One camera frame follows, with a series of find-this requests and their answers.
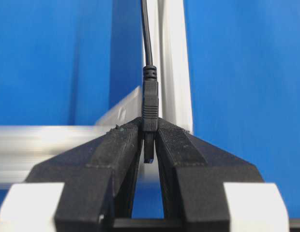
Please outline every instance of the blue background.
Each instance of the blue background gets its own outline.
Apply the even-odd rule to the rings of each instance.
[[[300,0],[184,6],[195,135],[300,217]],[[141,84],[140,21],[138,0],[0,1],[0,125],[93,125]],[[162,217],[158,185],[138,185],[134,217]]]

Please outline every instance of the black cable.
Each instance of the black cable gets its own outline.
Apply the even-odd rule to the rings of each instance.
[[[142,30],[143,30],[143,34],[144,34],[146,65],[153,65],[150,32],[149,32],[149,22],[148,22],[147,0],[141,0],[141,18],[142,18]]]

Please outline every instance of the cable strain relief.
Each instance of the cable strain relief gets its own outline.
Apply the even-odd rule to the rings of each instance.
[[[144,80],[157,80],[156,67],[147,65],[143,68]]]

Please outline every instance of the white block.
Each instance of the white block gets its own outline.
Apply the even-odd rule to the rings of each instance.
[[[54,214],[64,183],[24,183],[10,188],[0,208],[0,232],[56,232]]]
[[[230,232],[289,232],[288,213],[273,183],[224,183]]]

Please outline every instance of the black plastic part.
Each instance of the black plastic part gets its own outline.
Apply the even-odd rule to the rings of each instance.
[[[156,151],[165,218],[187,231],[228,232],[224,182],[263,182],[256,167],[159,119]]]
[[[142,131],[144,132],[145,163],[152,163],[154,157],[154,133],[158,129],[159,91],[156,67],[147,65],[143,69]]]
[[[145,133],[144,138],[144,162],[153,163],[154,159],[154,132]]]
[[[97,232],[100,219],[130,217],[141,151],[141,118],[34,166],[26,182],[64,182],[58,232]]]
[[[185,232],[186,228],[183,222],[178,219],[131,219],[131,218],[116,218],[110,225],[105,226],[105,231],[113,232],[132,232],[132,231],[149,231],[163,229],[165,232]],[[290,219],[290,232],[300,232],[300,218]]]

